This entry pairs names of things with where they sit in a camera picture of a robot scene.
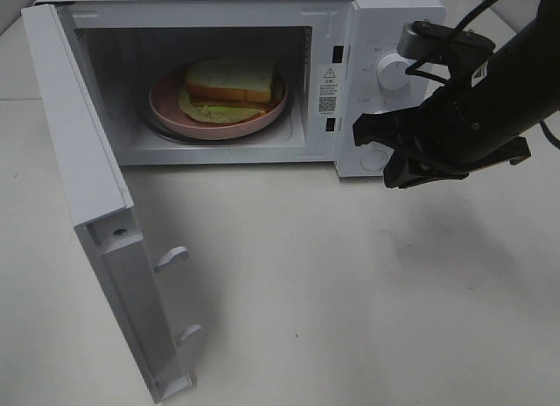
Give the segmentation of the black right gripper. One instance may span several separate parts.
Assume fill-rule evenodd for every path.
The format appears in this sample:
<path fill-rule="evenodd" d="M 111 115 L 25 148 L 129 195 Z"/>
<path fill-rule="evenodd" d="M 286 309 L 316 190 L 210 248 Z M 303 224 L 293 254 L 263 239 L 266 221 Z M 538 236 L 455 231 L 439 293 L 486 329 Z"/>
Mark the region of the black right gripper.
<path fill-rule="evenodd" d="M 383 169 L 384 185 L 407 189 L 463 180 L 471 172 L 502 163 L 517 165 L 531 156 L 525 138 L 492 130 L 492 124 L 469 120 L 455 101 L 438 108 L 423 104 L 362 114 L 353 124 L 353 142 L 357 147 L 378 143 L 395 150 Z"/>

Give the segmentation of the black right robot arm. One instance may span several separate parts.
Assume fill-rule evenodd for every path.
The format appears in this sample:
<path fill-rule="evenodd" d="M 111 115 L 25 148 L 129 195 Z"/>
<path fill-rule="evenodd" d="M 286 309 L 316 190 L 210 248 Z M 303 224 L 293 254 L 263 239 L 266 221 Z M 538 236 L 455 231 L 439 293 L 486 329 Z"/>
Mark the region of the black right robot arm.
<path fill-rule="evenodd" d="M 353 140 L 392 150 L 385 186 L 409 188 L 465 179 L 500 163 L 530 157 L 524 133 L 559 110 L 559 0 L 541 0 L 535 18 L 505 45 L 466 27 L 498 0 L 485 0 L 454 28 L 407 23 L 397 51 L 411 60 L 409 76 L 427 63 L 449 78 L 420 105 L 361 115 Z"/>

